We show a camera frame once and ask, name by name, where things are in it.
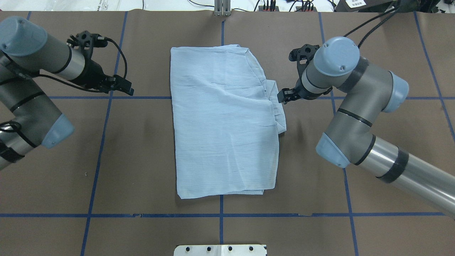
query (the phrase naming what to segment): white bracket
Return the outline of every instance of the white bracket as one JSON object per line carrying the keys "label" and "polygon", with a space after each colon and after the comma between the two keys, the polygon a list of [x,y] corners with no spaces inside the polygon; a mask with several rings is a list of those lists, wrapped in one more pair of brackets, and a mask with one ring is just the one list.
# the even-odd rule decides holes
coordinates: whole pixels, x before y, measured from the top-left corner
{"label": "white bracket", "polygon": [[215,0],[215,16],[231,15],[231,0]]}
{"label": "white bracket", "polygon": [[174,256],[267,256],[266,245],[177,246]]}

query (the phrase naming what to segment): folded cloth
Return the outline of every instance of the folded cloth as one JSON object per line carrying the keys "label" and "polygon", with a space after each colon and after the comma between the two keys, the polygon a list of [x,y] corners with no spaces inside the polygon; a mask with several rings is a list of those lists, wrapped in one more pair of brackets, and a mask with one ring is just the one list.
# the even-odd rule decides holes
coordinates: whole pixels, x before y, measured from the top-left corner
{"label": "folded cloth", "polygon": [[250,50],[172,48],[170,78],[180,198],[273,189],[286,121]]}

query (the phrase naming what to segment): light blue cap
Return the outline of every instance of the light blue cap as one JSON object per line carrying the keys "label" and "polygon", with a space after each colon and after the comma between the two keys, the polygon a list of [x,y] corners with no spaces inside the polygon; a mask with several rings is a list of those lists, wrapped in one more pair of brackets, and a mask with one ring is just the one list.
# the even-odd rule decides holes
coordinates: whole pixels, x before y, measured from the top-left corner
{"label": "light blue cap", "polygon": [[12,16],[0,23],[0,50],[8,55],[30,55],[46,42],[46,30],[22,17]]}
{"label": "light blue cap", "polygon": [[316,146],[316,152],[325,160],[338,167],[346,168],[349,164],[348,158],[325,133],[322,134],[322,137]]}
{"label": "light blue cap", "polygon": [[392,96],[390,96],[389,103],[382,110],[382,112],[390,113],[397,110],[401,103],[406,100],[406,97],[409,93],[409,84],[404,79],[395,75],[392,71],[389,71],[392,74],[392,79],[394,81],[392,88]]}
{"label": "light blue cap", "polygon": [[314,54],[316,69],[324,75],[339,77],[354,70],[360,59],[359,48],[347,37],[329,39]]}
{"label": "light blue cap", "polygon": [[57,118],[57,121],[52,125],[49,132],[47,132],[41,145],[46,148],[52,148],[73,134],[73,132],[74,126],[64,114],[61,114]]}

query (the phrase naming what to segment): towel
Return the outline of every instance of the towel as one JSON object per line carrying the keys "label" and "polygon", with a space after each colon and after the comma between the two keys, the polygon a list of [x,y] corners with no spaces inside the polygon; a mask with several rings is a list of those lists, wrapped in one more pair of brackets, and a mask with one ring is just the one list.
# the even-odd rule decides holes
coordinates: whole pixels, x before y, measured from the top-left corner
{"label": "towel", "polygon": [[180,198],[273,189],[286,121],[250,50],[172,48],[170,79]]}

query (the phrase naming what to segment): robotic arm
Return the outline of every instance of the robotic arm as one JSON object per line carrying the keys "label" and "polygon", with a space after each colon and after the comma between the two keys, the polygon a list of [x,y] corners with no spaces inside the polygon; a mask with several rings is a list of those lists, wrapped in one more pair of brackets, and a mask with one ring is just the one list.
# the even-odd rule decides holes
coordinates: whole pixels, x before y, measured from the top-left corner
{"label": "robotic arm", "polygon": [[133,95],[126,71],[124,77],[107,76],[91,59],[93,48],[106,47],[108,41],[116,45],[107,37],[84,31],[65,44],[22,17],[9,17],[0,23],[0,101],[15,116],[0,124],[0,170],[41,144],[52,148],[74,131],[66,116],[33,81],[34,77],[45,76],[39,74],[41,69],[84,91],[118,90]]}
{"label": "robotic arm", "polygon": [[341,168],[359,165],[455,219],[455,177],[370,132],[379,113],[395,111],[406,99],[405,80],[361,57],[346,37],[294,49],[289,60],[297,62],[299,79],[279,92],[280,102],[316,99],[333,87],[347,93],[316,146],[320,156]]}

